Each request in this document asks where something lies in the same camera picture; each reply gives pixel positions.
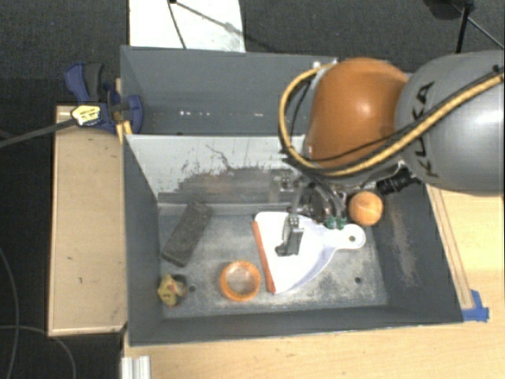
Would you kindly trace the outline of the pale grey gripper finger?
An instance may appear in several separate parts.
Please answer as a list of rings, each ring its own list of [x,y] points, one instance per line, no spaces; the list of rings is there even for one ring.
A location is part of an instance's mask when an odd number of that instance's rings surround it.
[[[288,254],[298,255],[304,228],[301,226],[298,216],[288,218]]]
[[[290,250],[290,214],[286,214],[282,221],[281,242],[275,247],[278,256],[288,256]]]

